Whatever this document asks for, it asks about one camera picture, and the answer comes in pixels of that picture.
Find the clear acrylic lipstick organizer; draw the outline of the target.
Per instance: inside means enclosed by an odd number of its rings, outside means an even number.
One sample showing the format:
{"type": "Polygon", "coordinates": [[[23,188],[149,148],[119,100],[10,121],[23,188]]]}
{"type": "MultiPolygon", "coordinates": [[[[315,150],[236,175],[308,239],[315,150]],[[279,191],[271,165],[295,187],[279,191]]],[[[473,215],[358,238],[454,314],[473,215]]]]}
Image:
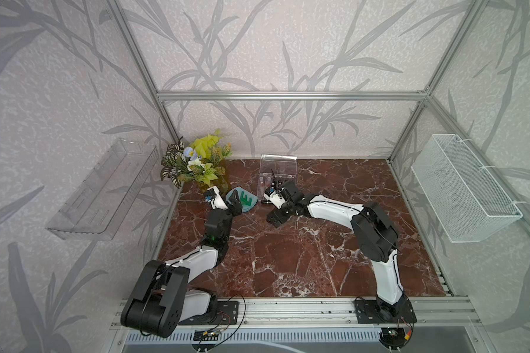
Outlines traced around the clear acrylic lipstick organizer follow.
{"type": "Polygon", "coordinates": [[[262,154],[257,179],[257,196],[260,203],[267,204],[265,191],[273,181],[295,179],[297,177],[297,156],[284,154],[262,154]],[[264,178],[264,189],[259,189],[259,177],[264,178]]]}

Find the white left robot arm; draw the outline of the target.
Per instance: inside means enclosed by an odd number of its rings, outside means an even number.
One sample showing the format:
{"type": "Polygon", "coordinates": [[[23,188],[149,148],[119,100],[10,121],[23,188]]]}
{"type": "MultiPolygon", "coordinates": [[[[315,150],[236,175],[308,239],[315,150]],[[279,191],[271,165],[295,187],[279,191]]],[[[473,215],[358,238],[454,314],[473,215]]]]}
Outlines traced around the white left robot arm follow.
{"type": "Polygon", "coordinates": [[[122,326],[144,336],[167,338],[182,322],[210,324],[216,319],[216,295],[190,289],[188,284],[225,259],[233,219],[242,214],[242,203],[237,191],[224,199],[216,187],[204,192],[204,198],[211,209],[200,245],[174,260],[151,260],[144,266],[122,310],[122,326]]]}

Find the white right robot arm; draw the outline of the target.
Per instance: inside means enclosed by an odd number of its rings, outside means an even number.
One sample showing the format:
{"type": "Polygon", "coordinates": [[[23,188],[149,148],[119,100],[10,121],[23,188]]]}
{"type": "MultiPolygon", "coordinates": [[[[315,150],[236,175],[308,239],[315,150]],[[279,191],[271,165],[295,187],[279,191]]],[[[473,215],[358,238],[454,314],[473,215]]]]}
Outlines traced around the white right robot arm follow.
{"type": "Polygon", "coordinates": [[[347,227],[356,237],[363,256],[372,263],[376,281],[374,299],[356,298],[354,307],[360,324],[415,324],[412,303],[400,281],[399,232],[376,202],[350,204],[319,194],[305,194],[293,181],[272,183],[264,198],[275,206],[266,220],[279,228],[291,216],[322,219],[347,227]]]}

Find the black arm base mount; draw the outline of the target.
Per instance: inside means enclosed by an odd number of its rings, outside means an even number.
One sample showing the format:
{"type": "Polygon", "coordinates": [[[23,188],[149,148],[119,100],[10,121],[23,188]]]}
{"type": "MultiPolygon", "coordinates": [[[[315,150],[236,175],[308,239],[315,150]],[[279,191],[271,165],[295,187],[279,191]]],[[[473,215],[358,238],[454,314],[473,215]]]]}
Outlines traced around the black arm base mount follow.
{"type": "Polygon", "coordinates": [[[216,304],[212,304],[210,311],[201,316],[194,316],[183,320],[179,323],[180,326],[229,326],[238,323],[240,302],[237,300],[219,300],[216,304]]]}

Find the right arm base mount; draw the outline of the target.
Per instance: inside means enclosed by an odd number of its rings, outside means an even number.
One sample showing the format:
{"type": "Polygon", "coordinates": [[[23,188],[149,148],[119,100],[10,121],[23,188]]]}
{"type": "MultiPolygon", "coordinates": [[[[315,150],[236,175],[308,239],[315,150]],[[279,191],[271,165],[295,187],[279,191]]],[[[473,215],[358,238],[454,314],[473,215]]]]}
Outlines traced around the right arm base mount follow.
{"type": "Polygon", "coordinates": [[[408,297],[401,297],[395,304],[380,299],[356,298],[353,302],[359,324],[416,324],[414,308],[408,297]]]}

